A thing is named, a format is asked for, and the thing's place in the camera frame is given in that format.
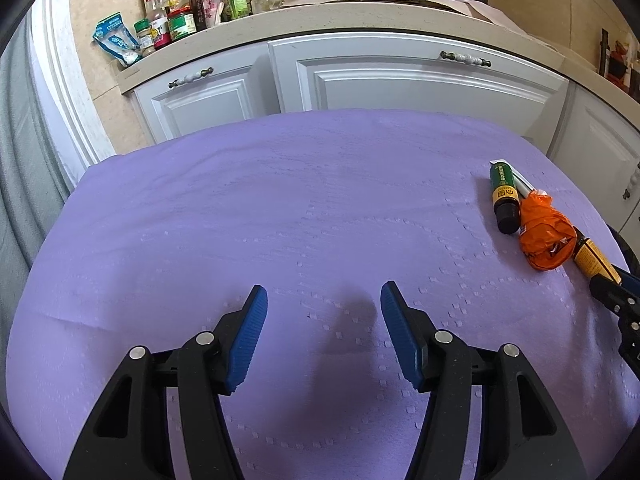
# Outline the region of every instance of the blue snack bag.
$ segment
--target blue snack bag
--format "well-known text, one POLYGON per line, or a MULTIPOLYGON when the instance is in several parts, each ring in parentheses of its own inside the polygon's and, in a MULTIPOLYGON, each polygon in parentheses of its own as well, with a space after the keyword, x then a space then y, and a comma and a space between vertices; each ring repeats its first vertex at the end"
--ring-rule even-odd
POLYGON ((101 49, 119 60, 123 66, 131 66, 142 59, 140 45, 124 26, 119 12, 98 22, 93 37, 101 49))

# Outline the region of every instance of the purple tablecloth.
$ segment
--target purple tablecloth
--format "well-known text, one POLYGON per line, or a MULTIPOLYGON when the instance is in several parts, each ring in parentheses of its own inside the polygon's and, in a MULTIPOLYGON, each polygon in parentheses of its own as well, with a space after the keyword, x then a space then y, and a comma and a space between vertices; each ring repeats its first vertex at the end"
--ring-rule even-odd
MULTIPOLYGON (((246 478, 402 479, 427 396, 402 378, 380 315, 380 287, 396 280, 411 306, 469 345, 518 344, 595 476, 638 418, 640 387, 617 354, 612 315, 574 264, 536 272, 517 238, 498 232, 492 158, 547 190, 624 266, 561 171, 522 138, 468 118, 277 115, 90 168, 12 327, 8 397, 20 436, 60 479, 130 347, 178 348, 259 283, 264 330, 245 383, 223 399, 246 478)), ((470 449, 478 428, 475 416, 470 449)), ((469 454, 465 479, 473 466, 469 454)))

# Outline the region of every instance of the white door frame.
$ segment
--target white door frame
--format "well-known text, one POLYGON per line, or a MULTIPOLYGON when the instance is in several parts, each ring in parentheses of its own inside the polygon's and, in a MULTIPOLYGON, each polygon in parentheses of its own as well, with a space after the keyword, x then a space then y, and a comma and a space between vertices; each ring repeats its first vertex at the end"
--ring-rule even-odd
POLYGON ((30 15, 33 51, 67 127, 67 132, 54 128, 50 134, 63 166, 74 168, 74 175, 81 176, 86 168, 116 152, 82 74, 71 27, 69 0, 36 0, 30 15), (72 150, 68 148, 69 137, 72 150))

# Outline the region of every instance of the orange plastic bag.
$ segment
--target orange plastic bag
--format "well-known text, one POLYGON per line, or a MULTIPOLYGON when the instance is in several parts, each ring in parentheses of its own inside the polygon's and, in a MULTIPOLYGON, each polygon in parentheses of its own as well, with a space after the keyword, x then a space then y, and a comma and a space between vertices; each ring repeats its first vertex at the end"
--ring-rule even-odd
POLYGON ((578 236, 566 216, 551 207, 553 199, 529 193, 520 202, 520 248, 537 270, 552 270, 574 254, 578 236))

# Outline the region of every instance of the green tube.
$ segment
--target green tube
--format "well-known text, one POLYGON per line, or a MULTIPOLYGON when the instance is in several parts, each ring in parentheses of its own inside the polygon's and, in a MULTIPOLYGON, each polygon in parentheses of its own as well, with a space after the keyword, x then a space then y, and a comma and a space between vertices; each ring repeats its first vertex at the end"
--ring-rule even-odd
POLYGON ((489 170, 495 218, 501 233, 512 235, 520 228, 520 199, 511 166, 496 162, 489 170))

